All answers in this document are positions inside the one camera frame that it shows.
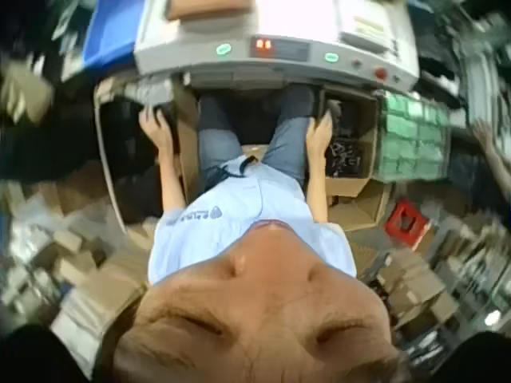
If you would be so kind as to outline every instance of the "blue container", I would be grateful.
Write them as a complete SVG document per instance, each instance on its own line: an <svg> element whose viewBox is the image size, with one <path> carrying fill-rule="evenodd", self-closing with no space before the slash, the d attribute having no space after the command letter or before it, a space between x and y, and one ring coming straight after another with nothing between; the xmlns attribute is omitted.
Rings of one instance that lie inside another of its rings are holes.
<svg viewBox="0 0 511 383"><path fill-rule="evenodd" d="M83 60L87 69L129 63L145 0L98 0L87 31Z"/></svg>

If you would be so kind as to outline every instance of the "leg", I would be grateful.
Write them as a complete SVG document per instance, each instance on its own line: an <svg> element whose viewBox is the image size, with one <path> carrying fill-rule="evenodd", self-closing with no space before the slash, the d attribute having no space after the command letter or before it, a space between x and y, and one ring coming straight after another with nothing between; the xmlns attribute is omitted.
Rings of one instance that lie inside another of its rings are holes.
<svg viewBox="0 0 511 383"><path fill-rule="evenodd" d="M303 186L307 153L305 136L313 115L314 93L305 85L290 85L278 99L279 122L263 163Z"/></svg>
<svg viewBox="0 0 511 383"><path fill-rule="evenodd" d="M199 163L204 185L210 184L220 165L243 154L226 114L228 107L225 97L205 94L200 98Z"/></svg>

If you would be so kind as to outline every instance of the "machine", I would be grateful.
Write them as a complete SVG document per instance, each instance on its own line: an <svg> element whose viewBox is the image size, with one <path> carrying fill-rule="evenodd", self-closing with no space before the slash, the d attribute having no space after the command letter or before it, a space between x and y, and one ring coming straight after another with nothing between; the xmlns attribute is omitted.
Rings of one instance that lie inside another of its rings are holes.
<svg viewBox="0 0 511 383"><path fill-rule="evenodd" d="M408 92L418 55L405 2L254 0L252 12L169 22L149 0L135 44L141 75L187 73L197 88L343 83Z"/></svg>

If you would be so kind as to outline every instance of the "green button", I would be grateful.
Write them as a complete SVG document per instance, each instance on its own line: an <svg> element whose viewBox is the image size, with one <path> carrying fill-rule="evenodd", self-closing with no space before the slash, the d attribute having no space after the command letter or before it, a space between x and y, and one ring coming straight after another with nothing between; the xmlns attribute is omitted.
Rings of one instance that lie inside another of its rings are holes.
<svg viewBox="0 0 511 383"><path fill-rule="evenodd" d="M227 53L232 51L231 44L221 44L216 47L216 54L219 56L225 56Z"/></svg>
<svg viewBox="0 0 511 383"><path fill-rule="evenodd" d="M328 62L337 62L339 61L339 55L336 53L327 53L325 54L325 60Z"/></svg>

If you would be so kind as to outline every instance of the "red button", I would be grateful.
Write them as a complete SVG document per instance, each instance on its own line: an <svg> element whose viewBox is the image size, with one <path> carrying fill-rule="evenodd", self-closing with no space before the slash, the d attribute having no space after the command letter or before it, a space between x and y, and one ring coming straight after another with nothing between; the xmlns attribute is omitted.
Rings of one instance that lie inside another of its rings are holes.
<svg viewBox="0 0 511 383"><path fill-rule="evenodd" d="M389 77L389 73L386 71L385 68L378 68L374 71L374 75L379 80L385 81Z"/></svg>

